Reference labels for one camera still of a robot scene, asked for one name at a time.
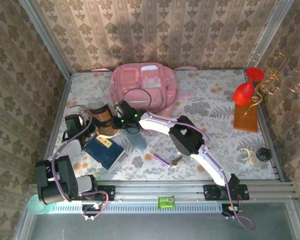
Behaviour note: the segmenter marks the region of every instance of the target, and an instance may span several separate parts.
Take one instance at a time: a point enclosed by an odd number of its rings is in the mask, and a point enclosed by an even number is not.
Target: wooden block
[[[254,102],[250,101],[245,106],[240,106],[235,104],[234,106],[234,120],[233,128],[248,132],[256,133],[258,131],[258,105],[255,105],[250,108],[250,110],[245,115],[245,112],[248,110],[250,105]]]

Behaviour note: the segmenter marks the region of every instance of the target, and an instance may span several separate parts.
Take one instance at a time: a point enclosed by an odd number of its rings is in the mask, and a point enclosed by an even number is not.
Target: purple pen
[[[170,167],[170,164],[169,164],[168,162],[166,162],[165,160],[163,160],[161,157],[159,157],[158,155],[153,154],[153,153],[152,153],[152,155],[153,155],[156,159],[158,159],[162,164],[166,165],[168,168]]]

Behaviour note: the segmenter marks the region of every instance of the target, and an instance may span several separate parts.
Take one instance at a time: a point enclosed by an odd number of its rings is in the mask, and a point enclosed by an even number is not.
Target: small bottle
[[[256,152],[246,148],[241,148],[240,150],[247,151],[248,157],[243,160],[248,160],[249,164],[254,168],[260,168],[263,164],[272,159],[271,150],[265,147],[259,148]]]

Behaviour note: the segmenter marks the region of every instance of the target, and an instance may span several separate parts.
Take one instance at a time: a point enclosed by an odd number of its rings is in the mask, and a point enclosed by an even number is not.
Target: floral tablecloth
[[[239,179],[274,179],[268,162],[261,168],[253,168],[242,160],[240,148],[256,150],[263,147],[261,131],[257,133],[233,128],[234,103],[232,95],[237,86],[245,81],[242,70],[198,70],[177,71],[178,89],[181,94],[194,93],[194,97],[177,102],[172,117],[186,115],[197,127],[205,131],[210,139],[210,151],[224,168]],[[112,73],[74,73],[66,108],[85,105],[95,109],[109,103],[109,85]],[[61,146],[66,124],[62,119],[55,151]],[[150,130],[140,131],[147,142],[144,151],[138,151],[122,131],[112,138],[125,149],[123,156],[110,168],[104,169],[84,150],[72,160],[76,176],[93,174],[97,180],[208,180],[210,175],[197,161],[183,156],[186,164],[178,168],[167,168],[150,153],[159,155],[168,162],[177,158],[178,150],[170,137]]]

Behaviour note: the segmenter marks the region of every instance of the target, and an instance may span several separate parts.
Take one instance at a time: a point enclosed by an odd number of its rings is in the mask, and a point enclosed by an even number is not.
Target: damask wallpaper
[[[243,69],[277,0],[34,0],[72,72],[159,62]]]
[[[300,0],[295,0],[284,18],[265,55],[281,52],[288,57],[282,68],[283,75],[291,74],[293,67],[300,66]],[[291,78],[283,78],[292,86]],[[293,182],[300,200],[300,94],[284,87],[278,96],[267,95],[269,112],[267,123],[271,127],[272,140],[285,168],[287,177]]]
[[[0,0],[0,240],[11,239],[65,79],[17,0]]]

